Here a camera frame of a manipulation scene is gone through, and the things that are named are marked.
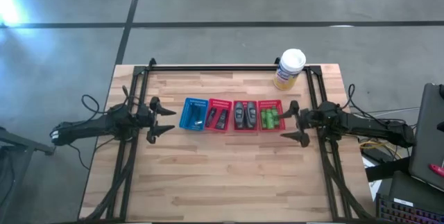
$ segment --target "cable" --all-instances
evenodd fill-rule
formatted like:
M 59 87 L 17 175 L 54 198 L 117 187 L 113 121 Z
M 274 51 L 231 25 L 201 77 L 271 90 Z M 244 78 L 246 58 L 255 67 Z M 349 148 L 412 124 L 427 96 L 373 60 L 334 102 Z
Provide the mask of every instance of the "cable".
M 394 112 L 394 111 L 398 111 L 398 110 L 415 110 L 415 109 L 420 109 L 420 107 L 405 107 L 405 108 L 389 109 L 389 110 L 373 110 L 373 111 L 370 111 L 367 113 Z
M 395 154 L 393 155 L 393 159 L 392 159 L 392 161 L 395 160 L 395 155 L 396 155 L 397 153 L 398 153 L 398 145 L 396 146 Z
M 377 145 L 365 147 L 365 146 L 363 146 L 365 144 L 377 144 Z M 360 146 L 360 148 L 362 148 L 362 149 L 373 149 L 373 148 L 378 148 L 378 147 L 384 147 L 390 153 L 390 155 L 392 155 L 392 157 L 395 157 L 397 155 L 400 159 L 402 159 L 402 156 L 400 154 L 398 154 L 397 150 L 392 149 L 390 146 L 387 146 L 387 143 L 382 143 L 379 140 L 366 141 Z
M 68 146 L 71 147 L 71 148 L 73 148 L 73 149 L 75 149 L 75 150 L 77 150 L 77 153 L 78 153 L 78 159 L 80 160 L 80 163 L 82 164 L 82 166 L 83 166 L 85 169 L 89 170 L 89 168 L 88 168 L 87 166 L 85 166 L 85 164 L 84 164 L 83 161 L 82 161 L 82 156 L 80 155 L 80 150 L 79 150 L 77 147 L 72 146 L 71 144 L 68 144 Z
M 390 112 L 385 112 L 385 113 L 381 113 L 381 114 L 377 114 L 374 117 L 380 117 L 380 116 L 384 116 L 385 114 L 391 114 L 391 113 L 396 113 L 396 112 L 405 112 L 405 111 L 409 111 L 409 110 L 418 110 L 419 107 L 413 107 L 410 109 L 403 109 L 403 110 L 394 110 L 394 111 L 390 111 Z
M 118 110 L 121 110 L 121 109 L 124 107 L 124 105 L 126 104 L 126 102 L 128 102 L 128 100 L 129 100 L 130 98 L 136 98 L 137 100 L 140 100 L 140 99 L 139 99 L 138 97 L 136 97 L 136 96 L 127 96 L 126 87 L 123 86 L 122 89 L 123 89 L 123 91 L 125 92 L 125 95 L 126 95 L 125 100 L 123 101 L 123 103 L 122 103 L 117 109 L 108 110 L 108 111 L 106 111 L 106 112 L 100 111 L 100 105 L 99 105 L 99 102 L 97 102 L 97 100 L 96 100 L 94 97 L 90 96 L 89 94 L 84 94 L 84 95 L 82 95 L 80 101 L 82 102 L 83 106 L 84 106 L 85 108 L 87 108 L 87 110 L 89 110 L 90 112 L 93 112 L 93 115 L 92 115 L 89 119 L 87 119 L 87 120 L 85 120 L 85 121 L 82 121 L 82 122 L 80 122 L 80 123 L 75 123 L 75 124 L 69 126 L 69 128 L 76 127 L 76 126 L 81 126 L 81 125 L 83 125 L 83 124 L 89 123 L 89 122 L 90 122 L 90 121 L 91 121 L 91 120 L 92 120 L 97 114 L 107 114 L 107 113 L 116 112 L 116 111 L 118 111 Z M 94 102 L 94 104 L 96 105 L 96 109 L 92 109 L 92 108 L 90 108 L 90 107 L 85 103 L 85 98 L 89 98 L 89 99 L 91 99 L 91 100 Z M 52 131 L 49 133 L 49 137 L 52 138 L 54 132 L 56 132 L 56 131 L 58 131 L 58 130 L 62 130 L 62 129 L 64 129 L 64 128 L 68 128 L 68 127 L 60 127 L 60 128 L 56 128 L 56 129 L 52 130 Z
M 15 183 L 15 172 L 14 172 L 14 166 L 12 165 L 12 158 L 11 158 L 11 154 L 9 152 L 6 152 L 8 154 L 8 160 L 9 160 L 9 166 L 11 169 L 11 176 L 12 176 L 12 180 L 11 180 L 11 185 L 9 186 L 8 192 L 6 192 L 5 197 L 3 197 L 3 200 L 1 200 L 0 202 L 0 208 L 3 206 L 3 204 L 5 203 L 6 199 L 9 196 L 9 193 L 12 190 L 12 186 L 14 186 Z
M 353 94 L 355 93 L 355 88 L 356 88 L 355 84 L 351 84 L 351 85 L 348 87 L 348 102 L 345 104 L 345 106 L 346 106 L 347 104 L 349 104 L 349 103 L 352 103 L 352 105 L 353 105 L 357 110 L 359 110 L 359 111 L 362 113 L 362 115 L 363 115 L 364 117 L 367 117 L 368 119 L 373 119 L 373 120 L 375 120 L 376 122 L 378 122 L 379 124 L 381 124 L 382 126 L 384 126 L 384 127 L 386 127 L 386 128 L 389 127 L 390 125 L 389 125 L 388 123 L 383 123 L 382 120 L 386 120 L 386 121 L 400 121 L 400 122 L 401 122 L 401 125 L 402 125 L 402 124 L 406 124 L 406 122 L 405 122 L 404 120 L 402 120 L 402 119 L 377 119 L 376 117 L 374 117 L 374 116 L 370 115 L 369 113 L 363 111 L 360 107 L 356 106 L 355 102 L 353 102 L 352 97 L 353 97 Z
M 104 143 L 102 143 L 101 145 L 99 145 L 99 146 L 97 146 L 97 148 L 95 148 L 94 149 L 94 151 L 97 151 L 100 147 L 102 147 L 103 145 L 105 145 L 105 144 L 107 144 L 107 143 L 109 143 L 110 141 L 112 141 L 112 140 L 114 140 L 114 139 L 116 139 L 115 137 L 113 137 L 113 138 L 111 138 L 111 139 L 109 139 L 109 140 L 107 140 L 106 142 L 104 142 Z

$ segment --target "gray floor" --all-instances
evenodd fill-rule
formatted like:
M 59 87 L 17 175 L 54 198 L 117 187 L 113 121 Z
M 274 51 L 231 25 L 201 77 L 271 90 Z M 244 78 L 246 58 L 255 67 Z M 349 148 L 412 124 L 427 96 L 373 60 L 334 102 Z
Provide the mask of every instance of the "gray floor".
M 131 0 L 5 0 L 10 23 L 125 22 Z M 145 21 L 444 20 L 443 0 L 139 0 Z M 50 144 L 61 121 L 89 116 L 83 94 L 105 103 L 123 29 L 0 29 L 0 126 Z M 132 29 L 124 64 L 270 63 L 297 47 L 310 63 L 339 63 L 363 109 L 420 104 L 444 83 L 444 27 Z M 416 122 L 418 111 L 386 115 Z M 94 142 L 74 143 L 90 163 Z M 7 223 L 76 219 L 87 171 L 76 151 L 36 153 Z

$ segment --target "yellow label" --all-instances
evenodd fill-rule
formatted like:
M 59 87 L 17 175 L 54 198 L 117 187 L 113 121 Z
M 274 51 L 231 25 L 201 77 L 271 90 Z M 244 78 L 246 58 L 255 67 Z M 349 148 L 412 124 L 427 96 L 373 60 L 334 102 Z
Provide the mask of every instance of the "yellow label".
M 275 79 L 274 79 L 275 86 L 281 90 L 291 89 L 293 87 L 294 83 L 296 82 L 296 78 L 297 78 L 297 76 L 294 76 L 294 77 L 292 76 L 286 80 L 283 80 L 279 76 L 276 75 Z

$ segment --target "keyboard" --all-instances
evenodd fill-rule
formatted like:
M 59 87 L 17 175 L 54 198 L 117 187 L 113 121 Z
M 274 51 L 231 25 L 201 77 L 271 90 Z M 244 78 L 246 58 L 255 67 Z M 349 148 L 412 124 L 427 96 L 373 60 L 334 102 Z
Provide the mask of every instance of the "keyboard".
M 444 211 L 377 194 L 376 214 L 382 221 L 396 223 L 442 224 Z

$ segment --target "red basket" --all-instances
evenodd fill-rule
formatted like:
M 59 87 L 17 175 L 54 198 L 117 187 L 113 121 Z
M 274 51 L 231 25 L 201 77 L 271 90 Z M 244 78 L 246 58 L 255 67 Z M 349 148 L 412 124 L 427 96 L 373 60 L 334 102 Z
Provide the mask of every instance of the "red basket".
M 229 123 L 228 120 L 230 119 L 232 104 L 233 104 L 232 101 L 225 101 L 225 100 L 210 98 L 209 103 L 208 103 L 207 116 L 206 116 L 207 118 L 205 119 L 205 129 L 219 131 L 219 132 L 227 131 L 228 130 L 228 123 Z M 207 127 L 208 116 L 210 115 L 211 109 L 213 107 L 216 108 L 216 114 L 214 115 L 214 117 L 211 121 L 211 124 Z M 225 119 L 225 128 L 223 130 L 219 130 L 219 129 L 216 129 L 216 124 L 217 124 L 217 121 L 219 120 L 222 110 L 227 110 L 228 113 L 227 113 L 227 118 Z
M 269 130 L 267 128 L 262 128 L 262 115 L 261 115 L 261 111 L 262 109 L 271 109 L 273 106 L 276 106 L 277 109 L 277 113 L 278 114 L 282 114 L 282 102 L 280 100 L 265 100 L 265 101 L 259 101 L 258 102 L 258 111 L 257 114 L 259 115 L 259 125 L 260 130 L 262 132 L 273 132 L 273 131 L 281 131 L 281 130 L 285 130 L 285 120 L 284 119 L 280 119 L 279 120 L 279 128 L 274 128 L 272 130 Z
M 234 108 L 236 107 L 236 103 L 237 102 L 241 102 L 242 103 L 242 105 L 244 106 L 244 110 L 247 108 L 247 103 L 248 102 L 253 102 L 255 104 L 256 116 L 257 116 L 257 113 L 258 113 L 258 111 L 257 111 L 257 101 L 234 101 L 233 102 L 233 112 L 234 112 Z M 255 127 L 253 129 L 243 129 L 243 130 L 241 130 L 241 129 L 238 129 L 237 126 L 236 126 L 236 119 L 234 119 L 235 117 L 236 117 L 235 114 L 233 114 L 233 119 L 232 120 L 233 120 L 234 131 L 236 131 L 236 132 L 256 132 L 257 131 L 257 126 L 260 123 L 260 122 L 257 121 L 258 120 L 257 118 L 256 118 L 256 125 L 255 125 Z

